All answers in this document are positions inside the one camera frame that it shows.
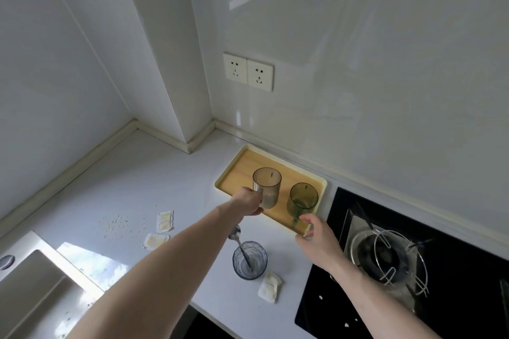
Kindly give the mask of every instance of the tray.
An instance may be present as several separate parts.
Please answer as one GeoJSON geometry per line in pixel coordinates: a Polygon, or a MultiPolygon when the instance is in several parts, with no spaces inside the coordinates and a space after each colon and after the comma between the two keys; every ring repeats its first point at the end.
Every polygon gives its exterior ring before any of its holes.
{"type": "Polygon", "coordinates": [[[327,187],[327,180],[324,178],[258,149],[256,146],[244,145],[216,180],[214,186],[229,195],[232,195],[241,186],[252,188],[253,173],[256,169],[264,167],[278,170],[282,178],[276,206],[266,209],[263,214],[303,235],[310,226],[299,221],[295,227],[292,227],[293,218],[286,210],[289,191],[298,182],[307,182],[314,186],[318,192],[318,203],[314,209],[314,213],[316,213],[327,187]]]}

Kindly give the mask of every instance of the wall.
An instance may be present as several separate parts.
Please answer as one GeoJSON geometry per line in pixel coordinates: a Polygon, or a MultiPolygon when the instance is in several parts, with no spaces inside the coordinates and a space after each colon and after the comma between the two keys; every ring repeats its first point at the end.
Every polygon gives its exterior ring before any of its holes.
{"type": "Polygon", "coordinates": [[[118,87],[132,116],[185,142],[133,0],[66,2],[118,87]]]}
{"type": "Polygon", "coordinates": [[[212,120],[191,0],[134,0],[184,138],[212,120]]]}
{"type": "Polygon", "coordinates": [[[130,118],[61,0],[0,0],[0,217],[130,118]]]}
{"type": "Polygon", "coordinates": [[[509,235],[509,0],[192,0],[214,117],[509,235]],[[275,65],[274,92],[223,51],[275,65]]]}

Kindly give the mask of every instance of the person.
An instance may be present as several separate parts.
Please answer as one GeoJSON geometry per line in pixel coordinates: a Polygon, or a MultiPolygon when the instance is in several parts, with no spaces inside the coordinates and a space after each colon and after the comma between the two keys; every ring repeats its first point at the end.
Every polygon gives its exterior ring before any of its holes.
{"type": "MultiPolygon", "coordinates": [[[[235,224],[258,215],[261,192],[239,188],[187,229],[145,256],[88,310],[69,339],[167,339],[205,278],[235,224]]],[[[385,294],[343,255],[333,231],[314,214],[307,238],[295,236],[304,254],[334,276],[375,339],[438,336],[385,294]]]]}

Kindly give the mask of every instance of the power outlet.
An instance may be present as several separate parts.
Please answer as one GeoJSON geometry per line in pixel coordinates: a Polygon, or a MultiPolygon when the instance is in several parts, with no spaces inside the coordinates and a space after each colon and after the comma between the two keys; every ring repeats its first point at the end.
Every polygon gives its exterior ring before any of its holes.
{"type": "Polygon", "coordinates": [[[265,91],[272,91],[274,66],[247,60],[247,83],[265,91]]]}
{"type": "Polygon", "coordinates": [[[229,53],[224,53],[223,59],[225,61],[226,78],[247,85],[246,59],[230,55],[229,53]]]}

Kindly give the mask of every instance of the glass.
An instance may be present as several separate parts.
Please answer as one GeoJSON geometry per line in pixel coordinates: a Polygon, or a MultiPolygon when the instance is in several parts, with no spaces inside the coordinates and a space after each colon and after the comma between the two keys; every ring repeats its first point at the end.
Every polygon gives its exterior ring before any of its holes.
{"type": "Polygon", "coordinates": [[[249,265],[247,265],[240,247],[237,247],[232,257],[235,273],[244,280],[259,278],[267,268],[267,252],[256,241],[244,241],[242,247],[246,251],[253,269],[251,270],[249,265]]]}
{"type": "Polygon", "coordinates": [[[301,214],[312,213],[318,202],[318,193],[312,185],[305,182],[295,184],[289,191],[287,211],[293,217],[295,227],[301,214]]]}
{"type": "Polygon", "coordinates": [[[281,173],[272,168],[259,168],[253,173],[253,190],[263,192],[260,207],[271,209],[277,203],[279,188],[281,187],[281,173]]]}

